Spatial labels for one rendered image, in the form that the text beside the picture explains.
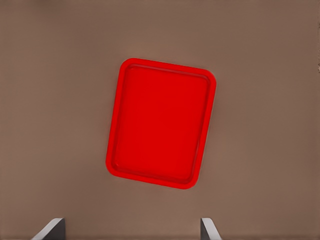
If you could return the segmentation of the red rectangular plastic tray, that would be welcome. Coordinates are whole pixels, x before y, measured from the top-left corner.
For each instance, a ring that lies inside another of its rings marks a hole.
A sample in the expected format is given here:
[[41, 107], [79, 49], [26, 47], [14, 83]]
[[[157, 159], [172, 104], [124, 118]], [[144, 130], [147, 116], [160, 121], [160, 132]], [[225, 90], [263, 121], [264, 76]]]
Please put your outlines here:
[[206, 69], [129, 58], [119, 69], [105, 165], [176, 189], [198, 181], [217, 81]]

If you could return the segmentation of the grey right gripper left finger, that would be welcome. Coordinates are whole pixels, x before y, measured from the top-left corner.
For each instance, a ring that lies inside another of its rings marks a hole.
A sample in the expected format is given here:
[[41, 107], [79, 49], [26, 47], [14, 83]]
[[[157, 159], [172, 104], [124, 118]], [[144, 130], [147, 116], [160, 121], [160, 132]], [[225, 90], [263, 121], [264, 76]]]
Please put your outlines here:
[[52, 219], [31, 240], [66, 240], [66, 222], [64, 218]]

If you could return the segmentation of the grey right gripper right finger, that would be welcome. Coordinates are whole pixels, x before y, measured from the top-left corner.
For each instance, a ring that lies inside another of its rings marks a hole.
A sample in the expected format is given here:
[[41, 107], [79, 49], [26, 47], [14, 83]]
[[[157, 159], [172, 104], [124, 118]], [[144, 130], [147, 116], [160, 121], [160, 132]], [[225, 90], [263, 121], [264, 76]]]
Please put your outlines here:
[[200, 240], [222, 240], [213, 220], [209, 217], [200, 219]]

